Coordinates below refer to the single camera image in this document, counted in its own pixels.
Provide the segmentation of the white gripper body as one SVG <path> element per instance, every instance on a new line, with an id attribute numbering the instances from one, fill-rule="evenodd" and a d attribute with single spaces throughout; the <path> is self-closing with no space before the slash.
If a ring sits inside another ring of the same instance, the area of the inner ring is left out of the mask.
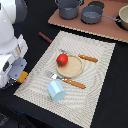
<path id="1" fill-rule="evenodd" d="M 13 85 L 27 65 L 24 55 L 28 50 L 23 35 L 4 38 L 0 34 L 0 88 Z"/>

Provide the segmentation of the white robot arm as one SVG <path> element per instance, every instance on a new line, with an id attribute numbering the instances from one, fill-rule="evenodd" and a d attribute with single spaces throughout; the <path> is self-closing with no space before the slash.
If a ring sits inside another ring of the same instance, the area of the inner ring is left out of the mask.
<path id="1" fill-rule="evenodd" d="M 13 25 L 27 15 L 24 0 L 0 0 L 0 88 L 13 85 L 22 74 L 28 50 L 23 35 L 14 36 Z"/>

